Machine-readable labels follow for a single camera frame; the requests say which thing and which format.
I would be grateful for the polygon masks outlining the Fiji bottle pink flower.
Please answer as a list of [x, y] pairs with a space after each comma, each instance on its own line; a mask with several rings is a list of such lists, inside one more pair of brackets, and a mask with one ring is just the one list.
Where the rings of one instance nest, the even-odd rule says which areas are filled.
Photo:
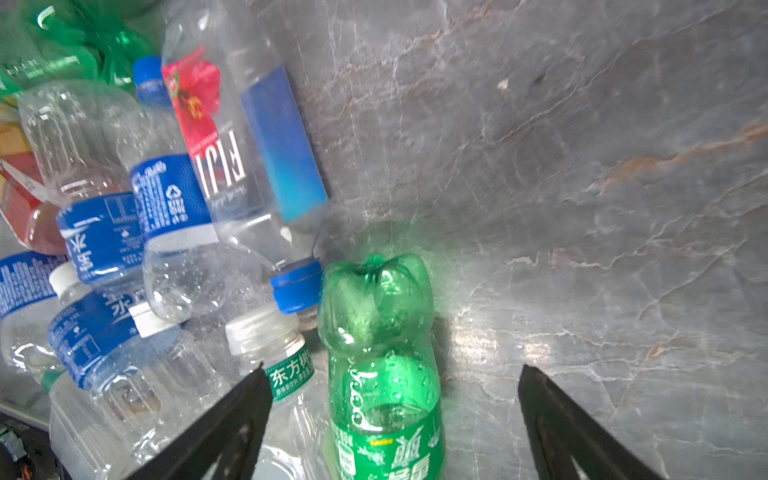
[[219, 238], [270, 272], [281, 312], [319, 305], [329, 197], [283, 61], [245, 1], [176, 1], [162, 75]]

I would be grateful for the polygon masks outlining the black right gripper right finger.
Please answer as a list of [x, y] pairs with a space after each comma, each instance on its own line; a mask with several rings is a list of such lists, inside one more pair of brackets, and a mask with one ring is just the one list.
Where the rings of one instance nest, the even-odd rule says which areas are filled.
[[539, 368], [522, 368], [518, 398], [541, 479], [660, 477]]

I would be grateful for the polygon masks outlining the orange red tea bottle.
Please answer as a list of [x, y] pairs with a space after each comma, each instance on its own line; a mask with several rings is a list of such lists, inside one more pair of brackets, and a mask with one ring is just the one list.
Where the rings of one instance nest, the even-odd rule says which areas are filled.
[[1, 104], [1, 216], [26, 248], [63, 255], [67, 249], [56, 223], [58, 212], [43, 185], [18, 111]]

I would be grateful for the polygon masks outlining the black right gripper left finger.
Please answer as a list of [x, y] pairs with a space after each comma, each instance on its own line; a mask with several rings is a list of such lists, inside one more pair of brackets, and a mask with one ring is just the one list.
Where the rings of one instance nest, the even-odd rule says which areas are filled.
[[258, 462], [273, 394], [262, 367], [243, 378], [131, 479], [250, 479]]

